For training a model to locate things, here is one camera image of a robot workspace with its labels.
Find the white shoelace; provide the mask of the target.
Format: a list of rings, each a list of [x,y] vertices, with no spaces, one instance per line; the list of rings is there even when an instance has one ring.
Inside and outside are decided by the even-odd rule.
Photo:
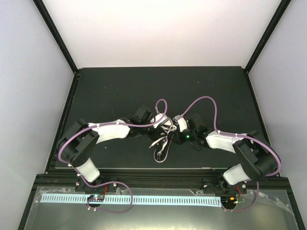
[[[176,131],[177,127],[175,125],[159,125],[159,127],[162,127],[165,130],[165,136],[159,138],[156,141],[153,141],[152,144],[149,146],[149,148],[159,144],[159,146],[161,147],[161,151],[163,151],[166,145],[168,144],[168,135],[171,132]]]

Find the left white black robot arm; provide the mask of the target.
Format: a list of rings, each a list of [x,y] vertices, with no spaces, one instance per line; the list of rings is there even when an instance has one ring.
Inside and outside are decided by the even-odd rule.
[[[64,131],[79,119],[86,122],[112,122],[135,113],[141,104],[102,105],[94,108],[73,105],[68,113]],[[91,159],[100,170],[161,170],[168,169],[170,160],[157,163],[153,159],[154,147],[149,148],[151,140],[147,135],[113,139],[101,142],[91,152]]]

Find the black white sneaker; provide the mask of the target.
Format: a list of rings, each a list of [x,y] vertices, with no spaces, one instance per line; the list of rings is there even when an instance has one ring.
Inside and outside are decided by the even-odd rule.
[[[159,146],[160,149],[154,150],[154,154],[153,154],[153,158],[157,163],[162,163],[166,160],[167,158],[167,154],[165,156],[165,158],[162,160],[161,157],[163,155],[163,151],[165,149],[165,147],[168,144],[168,134],[170,132],[172,132],[174,130],[174,128],[176,128],[173,124],[173,121],[170,118],[166,118],[165,121],[163,121],[158,127],[160,127],[162,129],[161,133],[158,135],[157,140],[155,140],[151,146]]]

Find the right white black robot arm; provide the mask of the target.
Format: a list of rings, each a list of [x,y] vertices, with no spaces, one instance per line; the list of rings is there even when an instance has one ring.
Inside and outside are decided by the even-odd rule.
[[[281,166],[279,156],[257,131],[249,134],[215,131],[204,126],[199,116],[186,119],[177,115],[173,122],[177,127],[170,135],[174,143],[181,145],[188,141],[197,150],[223,150],[237,156],[239,164],[228,168],[218,181],[223,193],[230,193],[239,182],[259,181]]]

